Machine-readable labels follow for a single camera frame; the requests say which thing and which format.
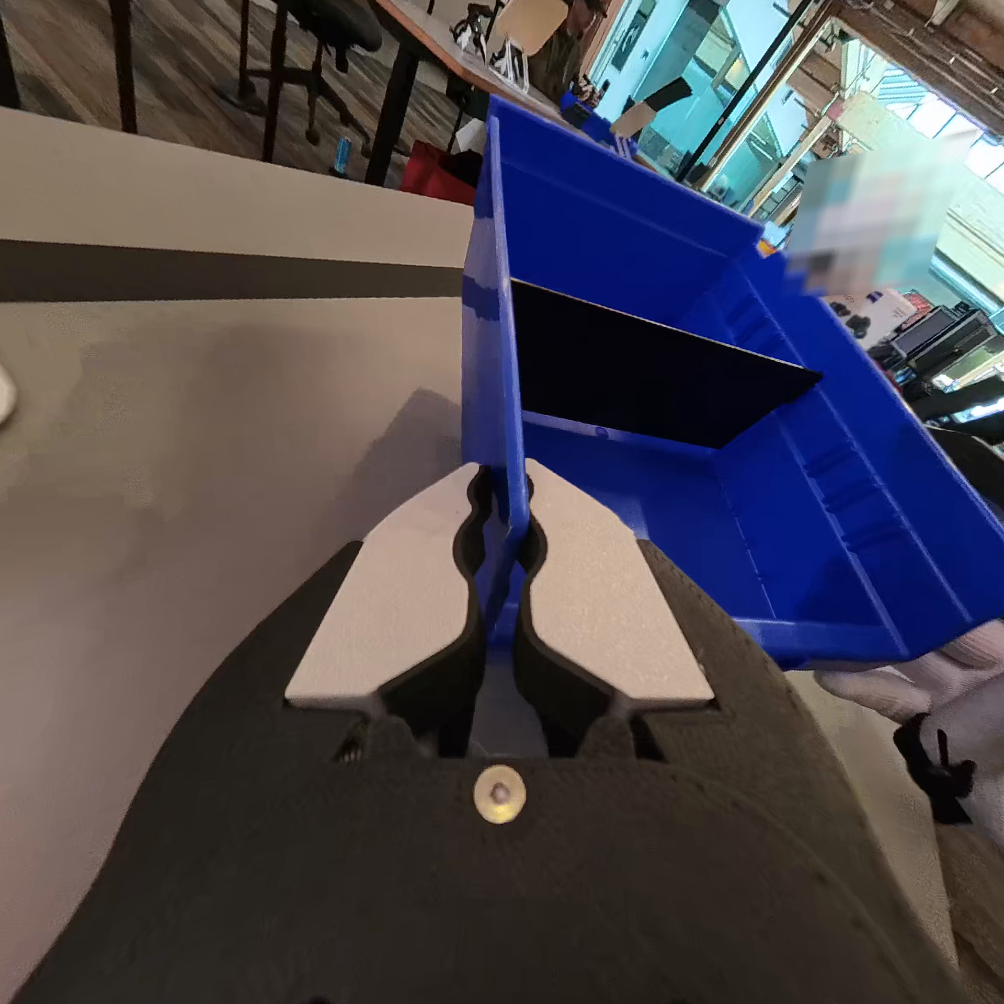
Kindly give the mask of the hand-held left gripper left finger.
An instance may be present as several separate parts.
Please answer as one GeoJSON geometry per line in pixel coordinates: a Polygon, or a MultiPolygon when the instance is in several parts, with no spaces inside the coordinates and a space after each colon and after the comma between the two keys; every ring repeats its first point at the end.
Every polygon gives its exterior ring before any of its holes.
{"type": "Polygon", "coordinates": [[[474,709],[486,630],[491,473],[467,463],[395,508],[361,541],[287,685],[299,709],[394,716],[416,735],[474,709]]]}

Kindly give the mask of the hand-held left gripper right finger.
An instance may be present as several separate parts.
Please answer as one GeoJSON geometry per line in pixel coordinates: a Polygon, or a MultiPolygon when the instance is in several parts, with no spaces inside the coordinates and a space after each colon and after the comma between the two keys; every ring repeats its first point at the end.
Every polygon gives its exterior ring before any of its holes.
{"type": "Polygon", "coordinates": [[[715,694],[634,531],[536,460],[513,635],[514,681],[546,734],[600,718],[704,711],[715,694]]]}

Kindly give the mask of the blue plastic bin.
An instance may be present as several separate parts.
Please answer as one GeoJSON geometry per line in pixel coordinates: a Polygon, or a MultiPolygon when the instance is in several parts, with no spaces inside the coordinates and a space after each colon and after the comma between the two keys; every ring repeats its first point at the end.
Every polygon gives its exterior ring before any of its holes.
{"type": "Polygon", "coordinates": [[[1002,523],[758,228],[493,98],[462,286],[462,457],[512,643],[536,460],[782,669],[904,663],[1002,615],[1002,523]]]}

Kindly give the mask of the person's right hand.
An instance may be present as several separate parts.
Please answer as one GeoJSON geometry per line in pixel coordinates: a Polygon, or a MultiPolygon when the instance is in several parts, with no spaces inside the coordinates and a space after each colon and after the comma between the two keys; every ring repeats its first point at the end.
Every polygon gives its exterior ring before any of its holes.
{"type": "Polygon", "coordinates": [[[907,663],[861,671],[824,668],[813,676],[827,693],[878,713],[896,730],[917,713],[961,713],[972,725],[980,757],[981,779],[971,800],[975,826],[969,828],[1003,850],[1002,620],[987,621],[907,663]]]}

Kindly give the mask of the white product box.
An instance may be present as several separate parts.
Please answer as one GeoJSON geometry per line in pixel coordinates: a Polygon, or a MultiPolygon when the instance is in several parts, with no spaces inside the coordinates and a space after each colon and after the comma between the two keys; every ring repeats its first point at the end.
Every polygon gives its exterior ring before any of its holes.
{"type": "Polygon", "coordinates": [[[871,349],[933,309],[920,293],[885,288],[864,295],[826,295],[830,310],[864,350],[871,349]]]}

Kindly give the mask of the red storage crate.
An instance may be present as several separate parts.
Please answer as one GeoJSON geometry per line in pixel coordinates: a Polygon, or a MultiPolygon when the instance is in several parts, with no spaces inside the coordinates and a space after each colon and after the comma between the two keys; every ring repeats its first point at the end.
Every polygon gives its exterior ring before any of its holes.
{"type": "Polygon", "coordinates": [[[473,207],[481,172],[480,155],[449,155],[433,144],[413,144],[400,190],[404,193],[473,207]]]}

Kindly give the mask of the small blue desk bin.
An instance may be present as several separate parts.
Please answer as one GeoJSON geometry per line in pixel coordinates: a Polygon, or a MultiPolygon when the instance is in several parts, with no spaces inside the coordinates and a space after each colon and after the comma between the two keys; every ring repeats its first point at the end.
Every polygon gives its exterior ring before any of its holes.
{"type": "Polygon", "coordinates": [[[566,92],[559,102],[560,116],[572,128],[584,132],[598,144],[612,142],[611,123],[576,95],[566,92]]]}

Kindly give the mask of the black office chair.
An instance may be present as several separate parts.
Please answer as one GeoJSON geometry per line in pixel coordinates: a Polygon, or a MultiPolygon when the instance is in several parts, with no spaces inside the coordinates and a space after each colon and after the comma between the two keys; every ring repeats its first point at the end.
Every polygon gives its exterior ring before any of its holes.
{"type": "Polygon", "coordinates": [[[383,44],[383,30],[370,2],[290,1],[271,2],[274,24],[267,62],[251,63],[251,14],[257,2],[236,2],[239,16],[237,69],[231,82],[220,84],[217,94],[227,104],[263,120],[261,158],[271,162],[278,138],[283,91],[299,88],[306,100],[305,138],[320,144],[318,107],[330,107],[341,126],[358,137],[360,155],[371,157],[370,131],[351,110],[343,96],[328,82],[325,69],[347,74],[349,56],[359,51],[374,55],[383,44]]]}

